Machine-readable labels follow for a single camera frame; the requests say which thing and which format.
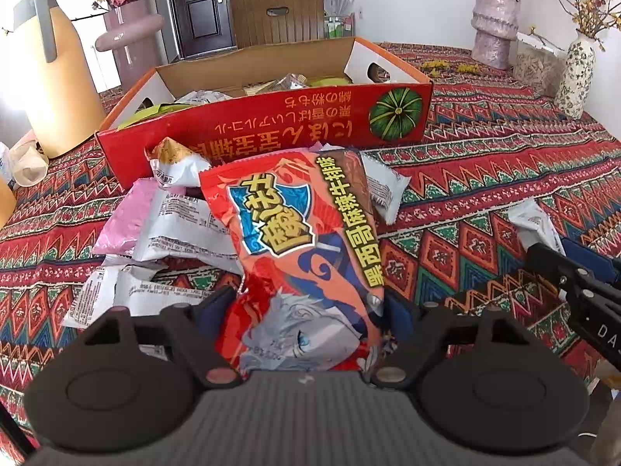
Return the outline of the red orange chip bag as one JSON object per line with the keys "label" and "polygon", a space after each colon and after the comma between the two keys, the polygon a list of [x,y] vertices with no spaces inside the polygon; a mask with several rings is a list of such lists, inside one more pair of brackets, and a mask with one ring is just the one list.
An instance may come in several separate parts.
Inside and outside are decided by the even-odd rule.
{"label": "red orange chip bag", "polygon": [[278,150],[200,172],[202,194],[243,270],[216,342],[256,370],[368,372],[381,343],[384,279],[356,150]]}

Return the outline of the white snack packet right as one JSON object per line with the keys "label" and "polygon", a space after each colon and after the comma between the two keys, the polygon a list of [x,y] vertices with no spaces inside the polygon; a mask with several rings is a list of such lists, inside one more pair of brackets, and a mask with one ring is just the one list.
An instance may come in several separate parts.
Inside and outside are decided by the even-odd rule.
{"label": "white snack packet right", "polygon": [[553,226],[552,219],[533,198],[513,205],[508,209],[507,215],[510,223],[516,227],[518,239],[525,250],[541,243],[558,254],[565,255],[559,233]]}

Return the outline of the white snack packet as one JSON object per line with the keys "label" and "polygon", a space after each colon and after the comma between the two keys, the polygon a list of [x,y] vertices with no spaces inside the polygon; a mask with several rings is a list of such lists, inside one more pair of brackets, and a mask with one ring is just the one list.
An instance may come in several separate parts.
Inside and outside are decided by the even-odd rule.
{"label": "white snack packet", "polygon": [[241,275],[243,270],[224,225],[207,201],[157,190],[133,250],[139,262],[166,257],[195,259]]}
{"label": "white snack packet", "polygon": [[507,215],[510,223],[516,227],[518,239],[525,250],[541,243],[558,254],[565,255],[559,233],[553,226],[552,219],[533,198],[513,205],[508,209]]}

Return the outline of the pink snack packet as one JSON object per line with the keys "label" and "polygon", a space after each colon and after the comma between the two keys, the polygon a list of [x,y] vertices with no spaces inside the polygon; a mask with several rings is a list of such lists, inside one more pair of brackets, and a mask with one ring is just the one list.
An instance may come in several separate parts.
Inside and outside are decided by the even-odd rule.
{"label": "pink snack packet", "polygon": [[92,253],[130,257],[158,189],[154,178],[138,179],[104,224]]}

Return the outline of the cracker picture snack packet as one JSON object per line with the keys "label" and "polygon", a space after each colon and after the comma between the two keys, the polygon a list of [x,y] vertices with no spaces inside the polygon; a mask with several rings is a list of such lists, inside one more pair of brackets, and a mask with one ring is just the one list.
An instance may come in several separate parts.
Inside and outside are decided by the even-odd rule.
{"label": "cracker picture snack packet", "polygon": [[201,172],[212,168],[210,161],[170,137],[144,153],[162,188],[199,187]]}

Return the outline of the patterned red tablecloth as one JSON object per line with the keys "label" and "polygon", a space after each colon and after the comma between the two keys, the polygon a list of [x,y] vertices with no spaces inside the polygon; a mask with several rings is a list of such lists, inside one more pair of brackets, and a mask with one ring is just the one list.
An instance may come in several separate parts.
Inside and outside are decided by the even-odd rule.
{"label": "patterned red tablecloth", "polygon": [[[463,49],[395,44],[392,52],[429,70],[435,87],[422,143],[375,152],[409,178],[397,222],[382,233],[389,286],[418,303],[444,298],[457,311],[495,302],[596,386],[597,352],[569,329],[566,306],[521,268],[506,212],[534,198],[560,235],[618,254],[619,142]],[[19,191],[1,232],[1,401],[22,430],[24,388],[75,337],[61,319],[121,197],[99,145],[87,141]]]}

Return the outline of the floral white vase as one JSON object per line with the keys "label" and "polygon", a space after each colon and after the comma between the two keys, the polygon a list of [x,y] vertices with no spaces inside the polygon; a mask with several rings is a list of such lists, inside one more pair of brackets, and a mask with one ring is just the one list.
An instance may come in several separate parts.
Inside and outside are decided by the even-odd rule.
{"label": "floral white vase", "polygon": [[578,120],[593,82],[596,54],[595,40],[577,31],[577,38],[568,46],[565,65],[555,104],[566,117]]}

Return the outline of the green snack packet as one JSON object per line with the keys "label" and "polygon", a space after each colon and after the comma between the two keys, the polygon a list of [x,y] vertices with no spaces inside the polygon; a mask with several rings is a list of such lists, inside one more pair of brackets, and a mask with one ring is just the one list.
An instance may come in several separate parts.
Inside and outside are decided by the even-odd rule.
{"label": "green snack packet", "polygon": [[120,123],[118,125],[118,129],[119,130],[127,129],[128,127],[131,127],[135,124],[138,124],[138,123],[141,123],[147,120],[156,119],[156,118],[174,113],[175,111],[183,110],[183,108],[184,108],[183,104],[177,104],[177,103],[158,104],[158,105],[152,105],[150,107],[142,108],[142,110],[136,111],[136,113],[133,114],[133,116],[130,116],[130,118]]}

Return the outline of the yellow cup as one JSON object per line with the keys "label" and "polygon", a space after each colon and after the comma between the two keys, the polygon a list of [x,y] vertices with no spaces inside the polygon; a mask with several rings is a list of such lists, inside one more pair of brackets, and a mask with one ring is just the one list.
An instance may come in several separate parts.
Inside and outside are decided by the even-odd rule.
{"label": "yellow cup", "polygon": [[0,228],[2,228],[16,208],[16,198],[13,190],[10,189],[9,184],[5,182],[3,178],[0,178]]}

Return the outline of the crumpled tissue paper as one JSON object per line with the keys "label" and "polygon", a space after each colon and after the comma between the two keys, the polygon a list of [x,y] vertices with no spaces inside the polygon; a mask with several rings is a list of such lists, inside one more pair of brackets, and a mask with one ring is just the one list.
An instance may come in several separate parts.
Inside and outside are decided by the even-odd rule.
{"label": "crumpled tissue paper", "polygon": [[49,171],[49,158],[32,130],[9,150],[9,157],[10,171],[21,187],[37,185]]}

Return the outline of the clear jar of nuts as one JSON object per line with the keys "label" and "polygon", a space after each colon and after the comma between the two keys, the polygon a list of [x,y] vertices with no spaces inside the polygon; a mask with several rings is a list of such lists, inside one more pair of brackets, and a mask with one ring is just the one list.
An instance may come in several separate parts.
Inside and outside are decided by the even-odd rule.
{"label": "clear jar of nuts", "polygon": [[536,34],[517,34],[517,57],[513,76],[539,95],[554,97],[564,71],[566,52]]}

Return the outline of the red orange cardboard box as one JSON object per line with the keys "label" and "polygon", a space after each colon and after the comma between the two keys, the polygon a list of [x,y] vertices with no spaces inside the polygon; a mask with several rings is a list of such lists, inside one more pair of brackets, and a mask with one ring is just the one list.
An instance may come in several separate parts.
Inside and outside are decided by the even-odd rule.
{"label": "red orange cardboard box", "polygon": [[[307,147],[358,150],[421,141],[433,81],[358,37],[250,46],[159,66],[118,102],[96,133],[123,187],[151,172],[145,150],[170,137],[215,164]],[[174,113],[118,125],[142,108]]]}

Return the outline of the textured pink vase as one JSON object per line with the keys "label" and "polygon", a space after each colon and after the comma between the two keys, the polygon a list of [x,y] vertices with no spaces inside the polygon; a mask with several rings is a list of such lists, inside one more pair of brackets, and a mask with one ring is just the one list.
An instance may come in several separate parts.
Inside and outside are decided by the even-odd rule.
{"label": "textured pink vase", "polygon": [[476,0],[470,24],[476,30],[473,60],[497,70],[510,64],[510,46],[517,39],[521,0]]}

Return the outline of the wooden chair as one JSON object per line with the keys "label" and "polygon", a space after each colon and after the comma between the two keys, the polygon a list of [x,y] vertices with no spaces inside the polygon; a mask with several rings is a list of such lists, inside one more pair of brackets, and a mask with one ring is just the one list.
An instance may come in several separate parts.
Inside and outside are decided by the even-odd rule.
{"label": "wooden chair", "polygon": [[229,0],[238,49],[324,38],[324,0]]}

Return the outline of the dark brown door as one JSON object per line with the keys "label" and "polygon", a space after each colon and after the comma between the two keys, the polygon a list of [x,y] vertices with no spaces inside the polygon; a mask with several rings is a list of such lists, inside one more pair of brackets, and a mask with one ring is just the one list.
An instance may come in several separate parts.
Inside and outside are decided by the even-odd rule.
{"label": "dark brown door", "polygon": [[183,59],[235,46],[229,0],[170,0]]}

